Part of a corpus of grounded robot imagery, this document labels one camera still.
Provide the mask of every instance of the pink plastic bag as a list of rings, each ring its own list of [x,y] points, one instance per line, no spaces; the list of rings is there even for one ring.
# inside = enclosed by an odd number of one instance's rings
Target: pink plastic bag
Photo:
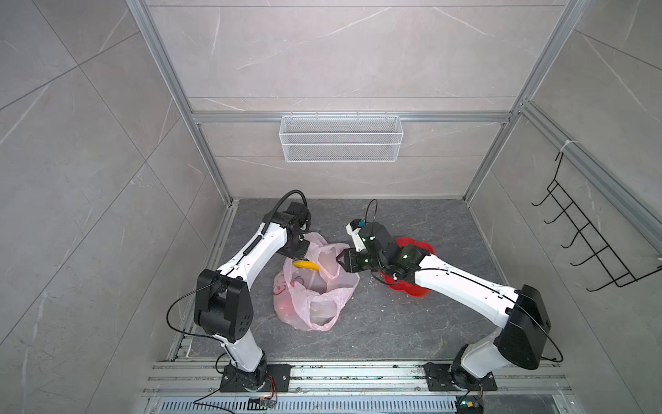
[[[285,260],[283,271],[273,280],[273,308],[281,321],[302,331],[328,331],[359,284],[357,273],[347,273],[336,262],[349,246],[327,244],[319,233],[308,233],[306,259],[320,271],[296,268]]]

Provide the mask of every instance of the white cable tie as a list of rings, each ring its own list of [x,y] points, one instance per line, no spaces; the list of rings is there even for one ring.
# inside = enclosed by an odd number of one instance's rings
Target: white cable tie
[[[559,150],[559,152],[563,152],[563,149],[565,148],[565,146],[568,145],[568,144],[571,143],[571,142],[579,143],[579,141],[566,140],[566,141],[565,141],[565,144],[563,144],[563,146],[561,147],[561,149]]]

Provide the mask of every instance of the metal floor grate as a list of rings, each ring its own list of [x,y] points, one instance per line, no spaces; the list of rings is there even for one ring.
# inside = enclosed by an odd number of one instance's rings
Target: metal floor grate
[[[166,397],[161,406],[160,414],[186,413],[226,413],[208,405],[194,405],[192,397]],[[446,395],[421,396],[281,396],[278,406],[266,411],[255,403],[249,403],[248,397],[220,396],[209,397],[202,401],[231,410],[236,414],[254,414],[268,412],[269,414],[297,413],[454,413],[455,397]]]

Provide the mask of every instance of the black cable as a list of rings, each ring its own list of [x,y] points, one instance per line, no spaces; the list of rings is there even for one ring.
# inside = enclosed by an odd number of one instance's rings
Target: black cable
[[[204,405],[204,406],[206,406],[206,407],[213,407],[213,408],[215,408],[215,409],[221,409],[221,410],[223,410],[223,411],[225,411],[225,412],[227,412],[227,413],[230,413],[230,414],[235,414],[234,411],[229,410],[229,409],[227,409],[227,408],[219,407],[219,406],[217,406],[217,405],[215,405],[215,404],[208,404],[208,403],[200,403],[200,402],[198,402],[198,401],[202,401],[202,400],[204,400],[204,399],[207,398],[207,397],[210,397],[210,396],[214,395],[215,393],[219,392],[220,389],[221,389],[221,387],[219,386],[218,389],[215,389],[214,391],[210,392],[209,394],[205,395],[204,397],[196,399],[196,400],[193,402],[193,404],[195,404],[195,405]]]
[[[220,361],[221,357],[223,357],[224,355],[230,356],[229,353],[227,353],[227,352],[223,352],[221,355],[218,356],[218,358],[216,358],[216,362],[214,363],[214,369],[215,369],[216,372],[218,372],[219,374],[222,374],[223,371],[219,371],[219,370],[218,370],[218,361]]]
[[[264,234],[267,232],[267,229],[268,229],[268,227],[269,227],[269,224],[271,224],[271,220],[273,220],[273,216],[276,214],[276,211],[278,211],[278,209],[280,208],[281,204],[283,204],[283,202],[284,202],[284,201],[285,201],[290,195],[295,194],[295,193],[296,193],[296,194],[299,194],[299,195],[301,196],[301,199],[303,200],[303,205],[306,206],[306,208],[308,208],[308,201],[306,200],[306,196],[303,195],[303,193],[301,192],[301,190],[293,189],[293,190],[291,190],[291,191],[288,191],[283,197],[281,197],[281,198],[276,202],[276,205],[275,205],[275,206],[271,209],[271,211],[269,212],[269,218],[267,219],[267,221],[264,222],[264,227],[262,228],[262,232],[261,232],[262,235],[264,235]]]
[[[375,214],[373,215],[373,220],[370,223],[375,221],[375,219],[377,218],[377,206],[379,205],[379,201],[376,198],[373,198],[372,200],[370,200],[368,206],[365,208],[365,217],[363,218],[363,222],[365,224],[368,223],[368,210],[370,209],[370,205],[372,204],[373,201],[375,202]]]
[[[221,359],[224,355],[230,356],[229,353],[227,353],[227,352],[223,352],[221,355],[218,356],[218,358],[216,358],[216,362],[214,363],[214,369],[215,369],[216,372],[218,372],[219,374],[223,374],[223,371],[219,371],[219,370],[218,370],[218,361],[220,361],[220,359]],[[228,380],[228,382],[226,382],[226,385],[229,384],[229,383],[234,379],[234,376],[235,376],[235,375],[236,375],[236,371],[235,371],[235,373],[232,375],[232,377],[230,377],[230,379]],[[208,403],[200,403],[200,402],[198,402],[198,401],[202,401],[202,400],[204,400],[204,399],[207,398],[207,397],[210,397],[210,396],[214,395],[215,393],[219,392],[219,391],[222,390],[222,389],[223,389],[223,387],[222,387],[222,386],[219,386],[218,389],[215,389],[214,391],[210,392],[209,394],[205,395],[204,397],[196,399],[196,400],[193,402],[193,404],[195,404],[195,405],[204,405],[204,406],[207,406],[207,407],[214,407],[214,408],[217,408],[217,409],[221,409],[221,410],[223,410],[223,411],[226,411],[226,412],[228,412],[228,413],[230,413],[230,414],[235,414],[233,411],[231,411],[231,410],[229,410],[229,409],[227,409],[227,408],[219,407],[219,406],[214,405],[214,404],[208,404]]]
[[[482,384],[483,384],[483,381],[485,381],[485,378],[487,378],[487,375],[484,376],[484,377],[482,377],[481,380],[478,381],[476,384],[474,384],[473,387],[469,387],[469,389],[467,390],[467,393],[466,393],[465,395],[462,395],[462,396],[457,400],[457,406],[458,406],[458,407],[462,404],[462,401],[467,397],[467,395],[469,395],[470,392],[472,392],[472,391],[478,391],[478,390],[476,389],[476,387],[482,385]]]
[[[473,283],[475,283],[475,284],[477,284],[477,285],[479,285],[479,286],[482,286],[482,287],[484,287],[485,289],[491,290],[492,292],[496,293],[497,295],[499,295],[499,296],[501,296],[501,297],[505,297],[507,300],[511,301],[515,306],[517,306],[518,308],[520,308],[520,310],[521,310],[522,312],[524,312],[524,313],[526,314],[526,316],[528,316],[529,319],[531,319],[531,321],[532,321],[533,323],[535,323],[535,324],[538,326],[538,328],[540,328],[540,330],[542,331],[542,333],[545,334],[545,336],[547,337],[547,339],[549,339],[549,341],[551,342],[551,344],[554,345],[554,348],[556,348],[556,351],[559,353],[559,359],[550,359],[550,358],[545,358],[545,357],[543,357],[543,356],[541,356],[540,358],[541,358],[541,359],[544,359],[544,360],[547,360],[547,361],[552,361],[552,362],[563,362],[563,359],[564,359],[564,357],[563,357],[563,353],[561,352],[561,349],[558,347],[558,345],[556,345],[556,342],[554,342],[554,340],[549,336],[549,334],[547,333],[547,331],[545,331],[545,329],[542,327],[542,325],[540,325],[540,324],[538,323],[538,321],[535,320],[534,317],[531,316],[531,314],[530,314],[529,312],[527,312],[527,310],[526,310],[525,308],[521,307],[519,303],[515,302],[514,300],[512,300],[512,299],[509,298],[508,296],[504,295],[503,293],[499,292],[498,290],[495,290],[495,289],[493,289],[493,288],[491,288],[491,287],[489,287],[489,286],[485,286],[485,285],[483,285],[483,284],[480,283],[480,282],[476,282],[474,279],[468,278],[467,276],[461,275],[461,274],[459,274],[459,273],[453,272],[452,270],[448,270],[448,269],[441,269],[441,268],[423,268],[423,269],[418,269],[418,270],[412,270],[411,272],[407,272],[405,275],[408,275],[408,274],[411,274],[411,273],[420,272],[420,271],[422,271],[422,270],[441,270],[442,272],[452,273],[452,274],[454,274],[454,275],[456,275],[456,276],[459,276],[459,277],[461,277],[461,278],[464,278],[464,279],[466,279],[466,280],[469,280],[470,282],[473,282]]]
[[[383,284],[383,285],[386,285],[386,286],[394,286],[395,284],[398,283],[397,280],[396,280],[395,282],[391,283],[391,284],[386,283],[384,280],[382,280],[382,279],[378,278],[377,276],[375,276],[375,270],[371,270],[371,271],[370,271],[370,274],[372,275],[372,277],[373,277],[375,280],[377,280],[379,283],[381,283],[381,284]]]
[[[196,289],[196,290],[194,290],[194,291],[191,291],[191,292],[185,294],[184,296],[182,296],[182,297],[180,297],[179,299],[177,299],[176,301],[174,301],[174,302],[172,303],[172,305],[170,305],[170,307],[167,308],[167,312],[165,313],[165,321],[166,321],[167,325],[170,327],[170,329],[172,329],[172,330],[175,331],[175,332],[183,333],[184,335],[199,336],[199,337],[201,337],[201,338],[210,338],[210,339],[217,340],[217,341],[219,341],[219,342],[222,343],[222,341],[221,341],[220,339],[218,339],[218,338],[214,338],[213,336],[209,336],[209,335],[200,335],[200,334],[197,334],[197,333],[185,332],[185,331],[182,331],[182,330],[180,330],[180,329],[177,329],[177,328],[175,328],[174,326],[172,326],[172,325],[170,324],[170,318],[169,318],[169,317],[170,317],[170,311],[172,310],[173,306],[175,306],[175,304],[176,304],[177,302],[181,301],[182,299],[184,299],[184,298],[187,297],[188,295],[193,295],[194,293],[196,293],[196,292],[198,292],[198,291],[201,291],[202,289],[207,289],[209,286],[212,286],[214,283],[215,283],[215,282],[210,283],[209,285],[203,286],[203,287],[201,287],[201,288],[199,288],[199,289]]]

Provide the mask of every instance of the gray marble floor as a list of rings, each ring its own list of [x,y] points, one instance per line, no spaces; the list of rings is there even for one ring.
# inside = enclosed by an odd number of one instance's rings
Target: gray marble floor
[[[344,227],[352,219],[363,217],[367,202],[309,200],[312,230],[328,242],[349,244]],[[274,203],[272,199],[240,200],[222,261],[232,257],[255,233]],[[428,242],[445,261],[499,282],[464,201],[379,200],[377,221],[393,236]],[[283,256],[274,256],[251,289],[255,309],[251,330],[269,358],[452,359],[462,345],[475,342],[494,329],[484,317],[443,295],[430,292],[423,298],[411,297],[381,285],[364,272],[354,297],[330,331],[298,331],[281,322],[273,310],[273,279],[284,260]],[[219,352],[217,342],[194,338],[189,355],[211,357]]]

